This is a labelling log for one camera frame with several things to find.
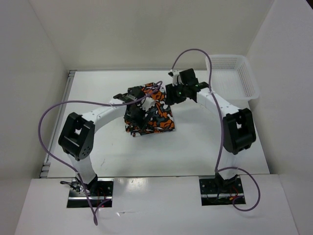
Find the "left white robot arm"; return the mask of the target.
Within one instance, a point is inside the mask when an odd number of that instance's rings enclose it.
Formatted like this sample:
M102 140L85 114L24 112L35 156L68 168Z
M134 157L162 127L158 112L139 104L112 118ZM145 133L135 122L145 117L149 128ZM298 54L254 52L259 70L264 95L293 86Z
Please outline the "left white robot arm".
M113 96L108 104L97 109L84 114L73 112L68 115L58 144L75 168L77 184L85 195L94 195L98 189L98 177L90 159L95 133L123 116L142 128L147 122L145 119L149 117L148 113L156 104L151 91L148 94L149 96L140 87L133 87L127 93Z

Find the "orange camouflage shorts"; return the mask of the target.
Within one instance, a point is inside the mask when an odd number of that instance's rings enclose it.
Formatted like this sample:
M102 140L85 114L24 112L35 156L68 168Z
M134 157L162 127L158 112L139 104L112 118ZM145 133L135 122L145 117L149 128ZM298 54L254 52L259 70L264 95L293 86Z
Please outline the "orange camouflage shorts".
M154 133L163 133L170 132L175 129L174 118L172 114L171 107L165 104L166 99L166 91L163 87L153 93L155 83L148 83L141 86L136 86L132 88L128 88L128 95L133 96L135 98L142 98L147 94L150 94L151 98L153 98L156 103L153 107L156 107L156 111L151 120L151 123L154 127L154 132L129 132L133 137L137 135L146 135L146 134L154 134ZM138 102L134 105L141 106L141 102Z

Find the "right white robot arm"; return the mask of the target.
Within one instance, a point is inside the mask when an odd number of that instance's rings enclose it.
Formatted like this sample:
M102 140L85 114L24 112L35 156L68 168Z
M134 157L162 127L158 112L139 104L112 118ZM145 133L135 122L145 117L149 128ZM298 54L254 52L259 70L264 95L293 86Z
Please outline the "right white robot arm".
M226 192L237 178L234 156L249 149L256 141L252 112L230 104L210 84L199 82L193 69L170 70L172 83L165 86L165 104L174 105L186 99L202 105L217 114L221 124L222 145L215 166L215 189Z

